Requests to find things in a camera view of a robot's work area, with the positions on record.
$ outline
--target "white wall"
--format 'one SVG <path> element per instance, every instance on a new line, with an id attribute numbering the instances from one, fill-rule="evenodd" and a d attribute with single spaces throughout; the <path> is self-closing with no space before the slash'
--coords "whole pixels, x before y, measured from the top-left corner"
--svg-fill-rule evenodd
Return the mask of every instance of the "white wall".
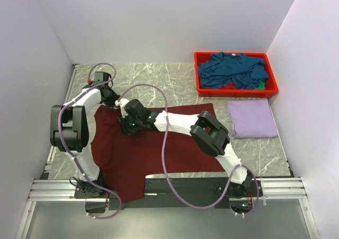
<path id="1" fill-rule="evenodd" d="M 0 0 L 0 238 L 13 238 L 72 65 L 37 0 Z"/>
<path id="2" fill-rule="evenodd" d="M 266 52 L 293 0 L 38 0 L 72 63 Z"/>
<path id="3" fill-rule="evenodd" d="M 338 238 L 339 0 L 295 0 L 268 55 L 272 103 L 287 157 L 301 175 L 322 238 Z"/>

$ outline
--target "crumpled blue fabric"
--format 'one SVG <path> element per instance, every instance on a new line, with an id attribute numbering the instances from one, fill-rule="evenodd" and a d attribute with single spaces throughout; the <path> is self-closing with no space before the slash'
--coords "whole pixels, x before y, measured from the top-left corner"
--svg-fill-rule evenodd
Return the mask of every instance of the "crumpled blue fabric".
<path id="1" fill-rule="evenodd" d="M 238 89 L 253 90 L 260 81 L 269 79 L 265 71 L 265 60 L 245 54 L 211 55 L 211 60 L 198 66 L 202 88 L 220 89 L 231 81 Z"/>

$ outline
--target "red cloth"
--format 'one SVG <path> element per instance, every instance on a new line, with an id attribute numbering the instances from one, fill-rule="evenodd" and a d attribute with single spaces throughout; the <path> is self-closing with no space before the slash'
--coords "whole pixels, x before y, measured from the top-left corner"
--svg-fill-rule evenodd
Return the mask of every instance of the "red cloth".
<path id="1" fill-rule="evenodd" d="M 212 104 L 168 108 L 171 113 L 214 114 Z M 92 141 L 94 162 L 103 172 L 105 183 L 117 190 L 123 202 L 144 197 L 145 176 L 164 173 L 161 147 L 164 132 L 139 130 L 132 136 L 121 132 L 120 110 L 100 106 L 95 113 L 96 133 Z M 168 172 L 222 172 L 214 158 L 203 153 L 191 136 L 169 132 L 165 161 Z"/>
<path id="2" fill-rule="evenodd" d="M 233 82 L 230 82 L 228 85 L 224 85 L 222 90 L 237 90 L 238 88 L 233 85 Z"/>

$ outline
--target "marble table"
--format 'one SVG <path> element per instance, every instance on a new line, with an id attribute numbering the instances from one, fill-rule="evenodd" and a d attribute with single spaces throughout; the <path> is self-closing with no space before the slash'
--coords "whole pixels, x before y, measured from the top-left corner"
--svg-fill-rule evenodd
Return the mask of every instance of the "marble table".
<path id="1" fill-rule="evenodd" d="M 114 79 L 113 89 L 123 93 L 128 87 L 139 83 L 148 83 L 160 87 L 166 94 L 168 106 L 212 103 L 218 120 L 230 131 L 231 144 L 235 153 L 241 158 L 257 176 L 290 176 L 289 164 L 284 153 L 280 138 L 246 138 L 235 139 L 231 136 L 232 121 L 228 115 L 227 100 L 232 98 L 201 98 L 195 89 L 195 69 L 192 63 L 134 63 L 114 64 L 117 76 Z M 78 95 L 87 83 L 88 71 L 92 65 L 77 65 L 75 77 L 71 82 L 68 99 Z M 99 66 L 96 69 L 113 74 L 109 66 Z M 161 94 L 151 87 L 140 86 L 132 89 L 124 97 L 126 99 L 139 99 L 148 108 L 163 107 Z M 92 109 L 87 117 L 90 129 L 90 142 L 95 135 L 94 113 L 99 107 Z M 226 173 L 178 173 L 175 177 L 212 177 L 226 175 Z M 76 169 L 70 159 L 59 150 L 54 150 L 53 163 L 48 179 L 69 179 L 77 176 Z"/>

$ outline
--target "folded purple towel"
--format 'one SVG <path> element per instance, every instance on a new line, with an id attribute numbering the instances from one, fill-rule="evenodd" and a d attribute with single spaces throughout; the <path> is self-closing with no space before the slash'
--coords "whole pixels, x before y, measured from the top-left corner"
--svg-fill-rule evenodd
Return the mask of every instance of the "folded purple towel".
<path id="1" fill-rule="evenodd" d="M 267 99 L 230 100 L 228 113 L 235 138 L 277 137 L 278 130 Z"/>

